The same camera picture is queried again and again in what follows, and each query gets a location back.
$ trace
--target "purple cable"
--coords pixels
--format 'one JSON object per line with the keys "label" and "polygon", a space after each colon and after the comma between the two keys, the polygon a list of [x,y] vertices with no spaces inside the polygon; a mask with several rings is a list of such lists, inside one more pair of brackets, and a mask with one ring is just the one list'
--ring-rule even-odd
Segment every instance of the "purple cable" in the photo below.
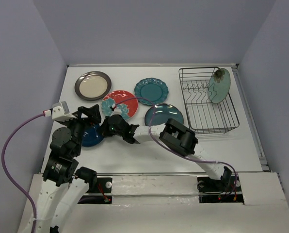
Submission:
{"label": "purple cable", "polygon": [[[117,106],[118,104],[121,104],[121,103],[123,103],[123,102],[126,102],[126,101],[128,101],[128,100],[134,100],[134,99],[146,100],[146,101],[150,102],[154,108],[156,108],[155,104],[154,104],[152,101],[150,101],[150,100],[148,100],[148,99],[146,99],[146,98],[142,98],[142,97],[133,97],[133,98],[130,98],[130,99],[127,99],[127,100],[123,100],[123,101],[115,104],[115,106]],[[188,158],[188,157],[184,157],[184,156],[182,156],[181,154],[179,154],[179,153],[177,153],[177,152],[169,149],[168,147],[164,146],[162,143],[160,143],[160,142],[152,135],[151,126],[152,126],[152,121],[153,121],[153,119],[154,119],[154,116],[155,116],[155,112],[153,112],[153,116],[152,116],[152,118],[151,118],[151,120],[150,120],[150,123],[149,123],[149,134],[150,134],[151,138],[152,138],[157,144],[159,144],[161,147],[163,147],[165,150],[173,153],[173,154],[176,155],[176,156],[179,156],[180,158],[183,158],[183,159],[188,160],[188,161],[191,161],[191,162],[200,163],[200,164],[224,164],[224,165],[229,166],[229,167],[233,170],[234,176],[235,176],[234,187],[233,187],[233,189],[229,192],[229,194],[225,195],[225,196],[222,198],[222,200],[224,200],[225,198],[229,197],[229,196],[235,191],[235,189],[236,189],[237,173],[236,173],[235,168],[234,168],[231,164],[228,164],[228,163],[226,163],[226,162],[221,162],[221,161],[199,161],[199,160],[191,159],[191,158]]]}
{"label": "purple cable", "polygon": [[[5,150],[7,149],[7,146],[11,140],[11,138],[14,136],[14,134],[16,134],[16,132],[22,128],[24,125],[28,124],[29,122],[39,118],[39,117],[43,117],[45,114],[42,113],[42,114],[39,114],[39,115],[36,115],[32,118],[30,118],[29,120],[26,120],[24,123],[22,123],[20,126],[18,126],[12,133],[11,135],[8,137],[8,139],[6,140],[6,142],[4,143],[4,146],[3,146],[3,149],[2,149],[2,153],[1,153],[1,163],[2,163],[2,168],[5,172],[5,174],[7,175],[7,177],[9,178],[9,180],[12,182],[12,184],[14,184],[16,186],[16,188],[18,188],[27,198],[28,200],[30,201],[30,203],[32,204],[32,212],[33,212],[33,218],[36,219],[37,218],[37,209],[36,209],[36,205],[33,201],[33,199],[31,198],[31,196],[29,195],[28,192],[25,191],[25,189],[23,189],[14,179],[13,177],[11,176],[11,174],[9,173],[8,169],[7,169],[7,166],[5,165]],[[32,223],[32,233],[34,233],[34,229],[35,229],[35,226],[36,226],[36,222],[35,220],[33,221]]]}

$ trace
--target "purple hose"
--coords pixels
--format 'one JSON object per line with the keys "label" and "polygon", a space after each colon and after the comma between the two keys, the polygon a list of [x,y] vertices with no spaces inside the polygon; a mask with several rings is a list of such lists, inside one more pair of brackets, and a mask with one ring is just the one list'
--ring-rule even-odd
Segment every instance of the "purple hose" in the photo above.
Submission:
{"label": "purple hose", "polygon": [[[148,100],[148,99],[146,99],[146,98],[142,98],[142,97],[134,97],[134,98],[130,98],[130,99],[127,99],[127,100],[123,100],[123,101],[117,103],[115,106],[117,106],[118,104],[123,103],[123,102],[125,102],[125,101],[133,100],[133,99],[146,100],[146,101],[150,102],[154,108],[156,107],[155,104],[154,104],[152,101],[150,101],[150,100]],[[236,173],[235,168],[234,168],[231,164],[228,164],[228,163],[225,163],[225,162],[221,162],[221,161],[199,161],[199,160],[191,159],[191,158],[188,158],[188,157],[184,157],[184,156],[180,155],[179,153],[177,153],[177,152],[169,149],[168,147],[164,146],[162,143],[160,143],[160,142],[152,135],[151,126],[152,126],[152,121],[153,121],[153,119],[154,119],[154,116],[155,116],[155,112],[153,112],[153,116],[152,116],[152,118],[151,118],[151,120],[150,120],[150,123],[149,123],[149,134],[150,134],[151,138],[152,138],[157,144],[159,144],[159,145],[160,145],[161,147],[163,147],[165,150],[173,153],[174,155],[179,156],[180,158],[183,158],[183,159],[188,160],[188,161],[191,161],[191,162],[200,163],[200,164],[224,164],[224,165],[229,166],[229,167],[233,170],[234,176],[235,176],[234,187],[233,187],[233,189],[229,192],[229,194],[227,194],[226,196],[224,196],[224,197],[222,198],[222,200],[225,199],[225,198],[227,198],[228,196],[230,196],[230,195],[235,191],[235,189],[236,189],[236,183],[237,183],[237,173]]]}
{"label": "purple hose", "polygon": [[[33,218],[36,219],[37,218],[37,209],[36,209],[36,205],[33,202],[33,199],[31,198],[31,196],[29,195],[28,192],[25,191],[25,189],[23,189],[11,176],[11,174],[9,173],[6,165],[5,165],[5,150],[7,149],[7,146],[11,140],[11,138],[14,136],[14,134],[20,129],[22,128],[24,125],[28,124],[29,122],[39,118],[39,117],[43,117],[45,114],[39,114],[36,115],[32,118],[30,118],[29,120],[26,120],[24,123],[22,123],[20,126],[18,126],[12,133],[11,135],[8,137],[8,139],[6,140],[6,142],[4,143],[3,149],[2,149],[2,153],[1,153],[1,163],[2,163],[2,168],[5,172],[5,174],[7,175],[7,177],[9,178],[9,180],[12,182],[12,184],[14,184],[16,186],[16,188],[18,188],[30,201],[30,203],[32,204],[32,212],[33,212]],[[36,222],[35,220],[32,223],[32,233],[34,233],[34,229],[36,226]]]}

